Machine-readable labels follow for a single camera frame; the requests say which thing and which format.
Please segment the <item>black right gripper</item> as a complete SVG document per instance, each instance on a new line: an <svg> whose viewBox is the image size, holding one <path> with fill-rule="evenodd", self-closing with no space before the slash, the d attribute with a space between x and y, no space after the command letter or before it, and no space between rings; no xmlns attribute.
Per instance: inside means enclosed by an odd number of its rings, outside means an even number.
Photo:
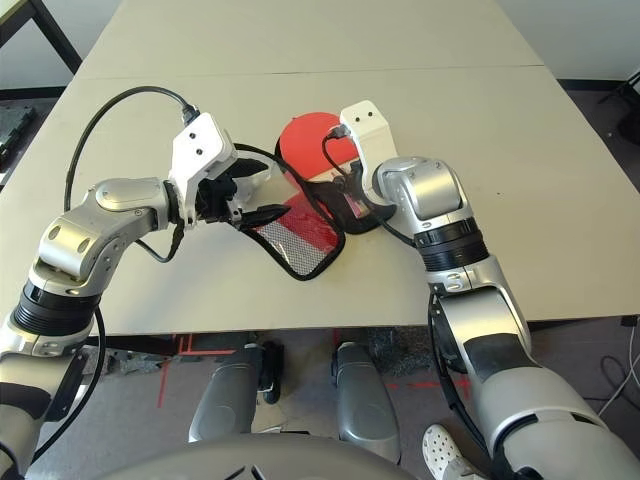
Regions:
<svg viewBox="0 0 640 480"><path fill-rule="evenodd" d="M363 213L364 203L361 188L362 166L350 164L350 171L345 177L344 197L353 213Z"/></svg>

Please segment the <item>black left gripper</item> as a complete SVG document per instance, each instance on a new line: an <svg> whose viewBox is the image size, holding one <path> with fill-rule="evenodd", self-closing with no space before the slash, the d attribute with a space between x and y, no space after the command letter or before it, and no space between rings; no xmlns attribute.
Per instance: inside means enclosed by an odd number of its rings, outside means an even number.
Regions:
<svg viewBox="0 0 640 480"><path fill-rule="evenodd" d="M267 164L252 158L239 158L233 164L234 178L247 178L268 172ZM195 203L198 220L206 223L265 226L286 215L291 209L288 205L270 204L243 212L236 198L238 186L233 177L224 173L214 179L205 178L198 184Z"/></svg>

